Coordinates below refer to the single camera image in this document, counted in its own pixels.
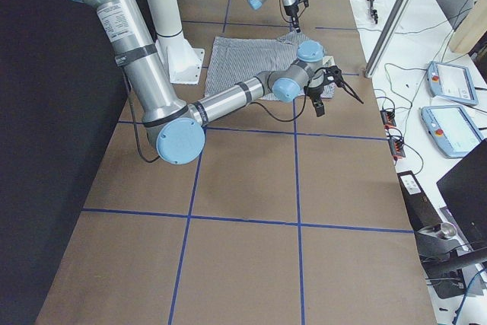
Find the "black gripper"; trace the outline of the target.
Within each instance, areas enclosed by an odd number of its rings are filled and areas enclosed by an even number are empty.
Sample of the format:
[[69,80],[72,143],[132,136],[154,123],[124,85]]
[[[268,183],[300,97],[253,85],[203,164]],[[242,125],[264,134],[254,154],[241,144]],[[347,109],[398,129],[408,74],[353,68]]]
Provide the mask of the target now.
[[301,32],[301,26],[299,23],[299,5],[298,2],[293,2],[292,4],[284,4],[285,13],[290,17],[290,25],[297,32]]
[[325,115],[325,107],[321,99],[321,94],[323,92],[324,92],[323,83],[313,87],[307,86],[306,89],[306,95],[310,98],[310,101],[313,104],[316,117],[322,117]]

